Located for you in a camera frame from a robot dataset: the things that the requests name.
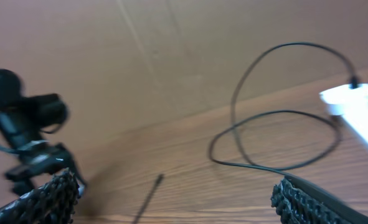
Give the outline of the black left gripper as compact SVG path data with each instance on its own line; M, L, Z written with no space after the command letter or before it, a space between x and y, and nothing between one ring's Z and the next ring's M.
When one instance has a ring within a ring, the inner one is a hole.
M14 182L12 192L20 197L0 208L0 224L73 222L74 206L83 195L87 182L66 147L62 143L51 146L42 137L43 132L26 124L2 126L2 135L21 164L5 173L5 177ZM53 176L35 189L31 178L41 174L53 175L63 169L70 170Z

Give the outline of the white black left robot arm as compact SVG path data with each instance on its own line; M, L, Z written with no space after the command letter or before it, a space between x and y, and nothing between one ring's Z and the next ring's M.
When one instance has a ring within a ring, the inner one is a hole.
M0 151L20 162L4 174L18 198L0 208L0 223L73 222L87 183L72 153L43 137L59 131L67 118L58 94L24 96L21 79L0 69L0 133L8 144Z

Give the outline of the black ridged right gripper finger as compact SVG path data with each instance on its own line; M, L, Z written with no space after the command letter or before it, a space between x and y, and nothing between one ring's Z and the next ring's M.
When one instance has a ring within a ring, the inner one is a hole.
M271 206L282 224L368 224L368 216L321 187L285 176L273 187Z

